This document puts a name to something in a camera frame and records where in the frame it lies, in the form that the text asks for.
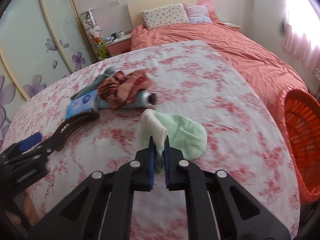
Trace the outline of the left human hand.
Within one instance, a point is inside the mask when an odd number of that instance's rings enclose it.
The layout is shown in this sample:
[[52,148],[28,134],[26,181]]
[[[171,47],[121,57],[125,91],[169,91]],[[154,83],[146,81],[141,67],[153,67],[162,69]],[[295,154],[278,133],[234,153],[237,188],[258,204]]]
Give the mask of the left human hand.
[[[35,206],[33,204],[33,201],[30,196],[29,190],[25,190],[22,194],[23,196],[23,203],[22,203],[22,213],[25,216],[25,218],[28,220],[31,226],[34,226],[37,224],[40,220],[39,215],[36,212]],[[21,215],[17,215],[15,213],[12,213],[9,210],[5,210],[5,214],[10,219],[12,224],[14,226],[20,225],[22,220]]]

